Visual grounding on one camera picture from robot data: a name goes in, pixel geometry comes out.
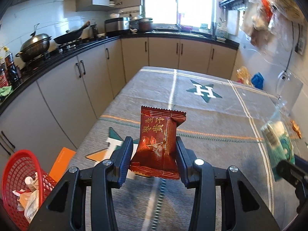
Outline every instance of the green star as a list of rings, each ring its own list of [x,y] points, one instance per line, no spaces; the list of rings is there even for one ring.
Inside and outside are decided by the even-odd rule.
[[[112,127],[109,127],[109,137],[115,140],[122,141],[122,142],[124,141]],[[133,140],[133,143],[138,144],[139,139]]]
[[[190,81],[193,83],[195,87],[192,89],[188,89],[186,91],[192,92],[195,95],[200,95],[206,103],[208,103],[211,98],[222,98],[219,94],[213,91],[213,87],[214,87],[213,84],[203,86],[193,80],[190,80]]]

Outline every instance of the gray tablecloth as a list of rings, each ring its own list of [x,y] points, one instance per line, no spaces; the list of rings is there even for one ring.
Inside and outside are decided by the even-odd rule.
[[[260,127],[275,111],[271,97],[217,77],[144,67],[93,126],[70,166],[92,167],[109,158],[126,136],[138,140],[142,105],[184,111],[187,120],[179,126],[177,135],[185,147],[213,166],[239,167],[283,228],[296,216],[298,200],[286,181],[274,181],[261,136]],[[293,132],[289,119],[284,123],[295,154],[308,160],[305,143]],[[221,228],[219,190],[217,187],[217,230]],[[188,230],[194,189],[186,189],[180,180],[143,178],[129,171],[122,188],[112,193],[119,230]],[[90,230],[89,202],[86,230]]]

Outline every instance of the frying pan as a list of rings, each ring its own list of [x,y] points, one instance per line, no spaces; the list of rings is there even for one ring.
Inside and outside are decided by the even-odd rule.
[[[65,35],[58,36],[54,38],[54,41],[58,43],[59,45],[74,41],[78,39],[81,36],[82,31],[89,26],[90,26],[90,21],[87,21],[80,29],[66,33]]]

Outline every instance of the plastic basket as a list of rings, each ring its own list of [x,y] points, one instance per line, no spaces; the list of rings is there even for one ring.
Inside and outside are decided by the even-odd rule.
[[[26,231],[29,222],[24,217],[24,211],[17,211],[17,197],[13,190],[28,189],[25,178],[35,178],[38,173],[39,206],[42,205],[50,191],[57,184],[47,173],[41,169],[35,155],[29,150],[19,150],[14,153],[7,162],[2,176],[2,199],[3,205],[12,221],[21,231]]]

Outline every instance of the metal screw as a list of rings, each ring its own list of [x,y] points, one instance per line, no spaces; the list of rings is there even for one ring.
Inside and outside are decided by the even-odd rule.
[[[204,164],[204,160],[202,160],[202,159],[195,159],[195,164],[201,166],[201,165]]]
[[[76,173],[77,172],[77,168],[76,167],[70,167],[70,169],[68,171],[70,173]]]
[[[109,160],[109,159],[103,160],[103,164],[104,164],[105,166],[108,166],[108,165],[110,165],[111,163],[112,163],[112,161]]]
[[[238,171],[238,167],[236,167],[236,166],[231,166],[229,169],[233,173],[236,173]]]

